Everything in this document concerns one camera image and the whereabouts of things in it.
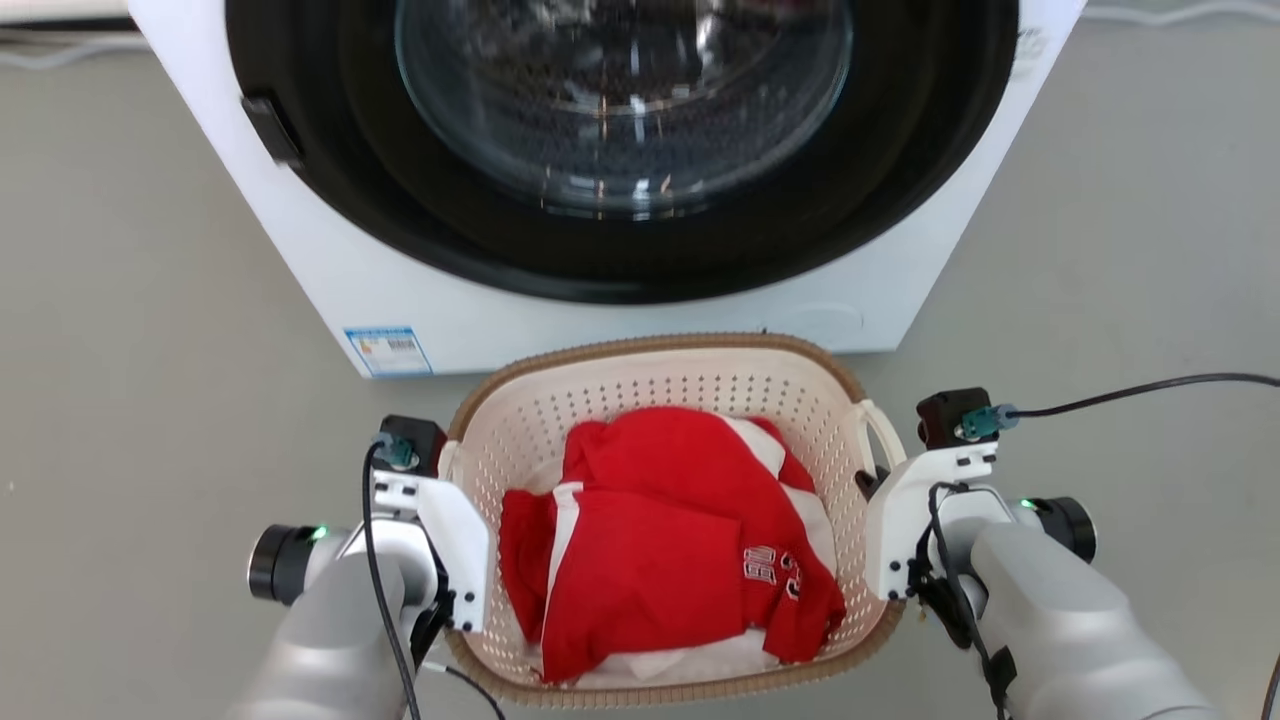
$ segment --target brown basket rim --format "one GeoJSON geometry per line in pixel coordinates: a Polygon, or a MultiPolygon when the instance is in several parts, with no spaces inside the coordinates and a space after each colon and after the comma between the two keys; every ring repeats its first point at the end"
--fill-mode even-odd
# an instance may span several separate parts
{"type": "MultiPolygon", "coordinates": [[[[572,347],[557,352],[548,352],[525,360],[520,360],[493,373],[458,407],[449,427],[449,437],[461,442],[466,437],[467,427],[475,416],[476,410],[502,386],[531,373],[585,363],[602,360],[620,355],[643,355],[650,352],[667,352],[672,350],[781,350],[800,355],[822,366],[840,383],[841,388],[854,402],[867,398],[861,384],[849,369],[836,361],[826,350],[804,340],[765,333],[707,333],[707,334],[680,334],[657,336],[616,342],[602,342],[572,347]]],[[[813,683],[838,675],[855,667],[876,653],[893,633],[899,620],[902,618],[905,602],[890,602],[881,614],[879,620],[867,638],[855,647],[824,660],[780,667],[759,675],[731,678],[726,680],[713,680],[705,683],[687,683],[681,685],[663,685],[657,688],[627,688],[614,691],[600,689],[572,689],[558,687],[531,688],[521,685],[498,675],[490,670],[467,644],[462,633],[448,630],[445,641],[453,657],[463,673],[484,687],[495,697],[509,700],[517,705],[556,708],[556,710],[603,710],[614,707],[636,707],[649,705],[667,705],[673,702],[691,702],[701,700],[723,700],[745,694],[762,693],[773,689],[792,687],[801,683],[813,683]]]]}

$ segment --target gray floor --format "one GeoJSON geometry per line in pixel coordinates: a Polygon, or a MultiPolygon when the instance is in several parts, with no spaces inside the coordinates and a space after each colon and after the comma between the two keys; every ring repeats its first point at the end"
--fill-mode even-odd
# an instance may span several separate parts
{"type": "MultiPolygon", "coordinates": [[[[951,387],[1034,406],[1280,373],[1277,67],[1274,27],[1082,28],[901,350],[849,360],[900,428],[951,387]]],[[[280,618],[242,584],[257,533],[353,521],[378,419],[448,419],[477,378],[360,379],[147,56],[0,70],[0,715],[218,717],[280,618]]],[[[1277,400],[1028,421],[997,477],[1089,505],[1097,565],[1230,717],[1280,651],[1277,400]]],[[[909,620],[841,679],[641,715],[992,711],[909,620]]]]}

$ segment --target blue and white sticker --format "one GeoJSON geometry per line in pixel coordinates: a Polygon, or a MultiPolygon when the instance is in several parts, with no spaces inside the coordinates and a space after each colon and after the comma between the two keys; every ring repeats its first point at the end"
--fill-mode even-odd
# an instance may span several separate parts
{"type": "Polygon", "coordinates": [[[375,378],[434,373],[413,328],[347,328],[346,332],[356,355],[375,378]]]}

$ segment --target laundry basket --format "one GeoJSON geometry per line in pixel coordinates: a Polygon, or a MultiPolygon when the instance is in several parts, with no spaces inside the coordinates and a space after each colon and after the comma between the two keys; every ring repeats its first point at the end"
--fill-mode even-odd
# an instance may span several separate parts
{"type": "Polygon", "coordinates": [[[511,601],[492,564],[483,633],[447,635],[461,669],[495,696],[547,708],[634,707],[724,698],[844,673],[874,653],[897,625],[901,602],[863,583],[867,501],[854,474],[873,470],[870,433],[890,461],[905,460],[884,415],[822,348],[776,334],[631,340],[522,360],[494,373],[453,420],[442,470],[495,534],[512,488],[545,492],[558,479],[566,433],[650,406],[682,406],[772,420],[813,475],[836,539],[836,579],[847,615],[813,662],[763,674],[626,689],[543,684],[511,601]]]}

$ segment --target washing machine door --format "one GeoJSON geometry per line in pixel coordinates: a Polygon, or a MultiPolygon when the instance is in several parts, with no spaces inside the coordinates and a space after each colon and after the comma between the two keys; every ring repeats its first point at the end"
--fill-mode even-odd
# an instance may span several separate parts
{"type": "Polygon", "coordinates": [[[777,282],[986,129],[1018,0],[227,0],[276,160],[372,237],[541,297],[777,282]]]}

